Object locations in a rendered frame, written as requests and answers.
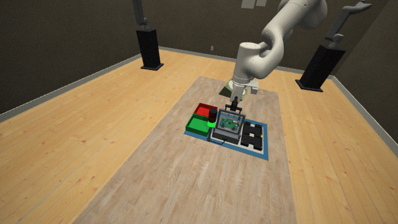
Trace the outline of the red open box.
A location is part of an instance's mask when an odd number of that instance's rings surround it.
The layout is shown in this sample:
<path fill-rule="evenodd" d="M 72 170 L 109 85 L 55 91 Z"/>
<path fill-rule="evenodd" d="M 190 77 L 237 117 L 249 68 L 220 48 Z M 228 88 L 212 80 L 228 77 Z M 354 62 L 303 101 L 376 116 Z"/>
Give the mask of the red open box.
<path fill-rule="evenodd" d="M 199 105 L 197 106 L 196 110 L 194 111 L 194 114 L 208 117 L 209 110 L 211 108 L 218 109 L 218 107 L 216 107 L 216 106 L 199 103 Z"/>

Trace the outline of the green bin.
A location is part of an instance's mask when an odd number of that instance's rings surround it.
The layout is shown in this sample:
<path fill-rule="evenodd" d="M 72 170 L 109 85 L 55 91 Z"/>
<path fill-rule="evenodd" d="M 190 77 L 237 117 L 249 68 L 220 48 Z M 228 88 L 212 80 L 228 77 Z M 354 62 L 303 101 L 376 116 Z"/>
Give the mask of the green bin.
<path fill-rule="evenodd" d="M 208 117 L 192 114 L 191 118 L 186 124 L 186 131 L 207 137 L 210 130 L 210 127 L 207 124 Z"/>

